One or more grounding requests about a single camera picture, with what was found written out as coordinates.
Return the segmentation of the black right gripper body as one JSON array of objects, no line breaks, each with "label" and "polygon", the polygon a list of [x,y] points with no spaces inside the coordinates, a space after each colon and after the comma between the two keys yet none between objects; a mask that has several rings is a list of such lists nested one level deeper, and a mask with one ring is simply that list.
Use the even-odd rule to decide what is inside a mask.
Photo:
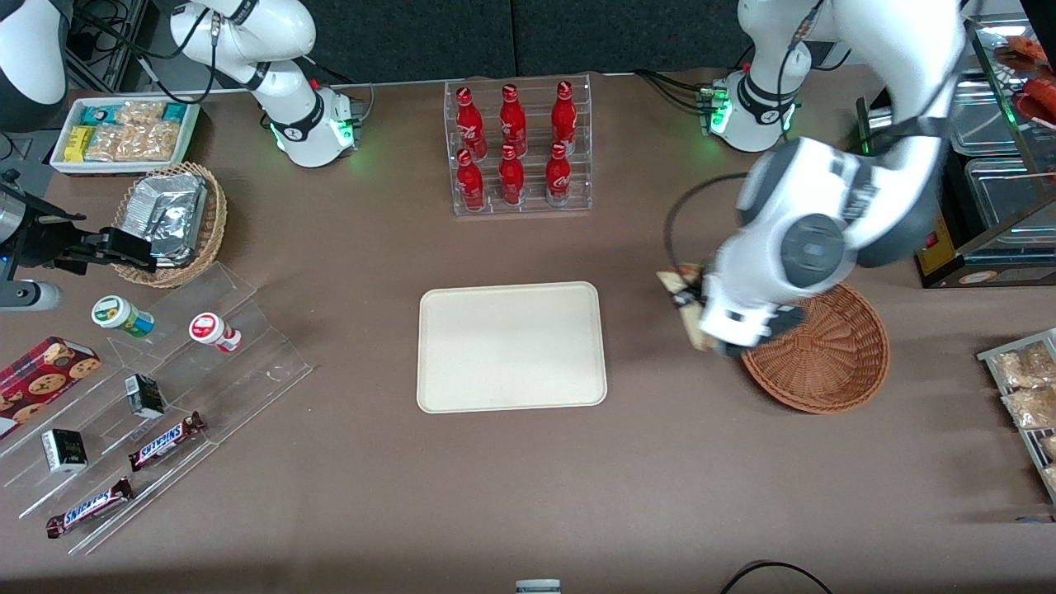
[{"label": "black right gripper body", "polygon": [[2,270],[22,266],[50,267],[52,260],[69,248],[79,247],[84,233],[74,221],[81,214],[67,211],[26,194],[12,186],[2,188],[1,256]]}]

